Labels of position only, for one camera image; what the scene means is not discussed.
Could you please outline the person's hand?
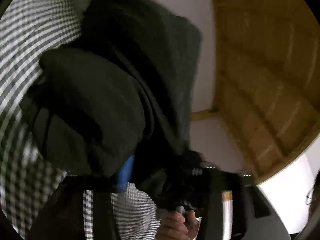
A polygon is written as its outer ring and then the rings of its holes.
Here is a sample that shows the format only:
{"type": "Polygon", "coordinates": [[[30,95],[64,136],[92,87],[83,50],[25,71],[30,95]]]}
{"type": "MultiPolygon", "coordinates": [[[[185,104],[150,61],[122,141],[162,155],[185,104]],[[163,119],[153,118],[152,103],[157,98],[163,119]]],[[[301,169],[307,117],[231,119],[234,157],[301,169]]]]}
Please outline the person's hand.
{"type": "Polygon", "coordinates": [[[169,212],[167,216],[161,220],[161,224],[157,229],[156,239],[195,239],[199,227],[200,223],[196,219],[193,210],[187,211],[185,215],[181,215],[177,211],[169,212]]]}

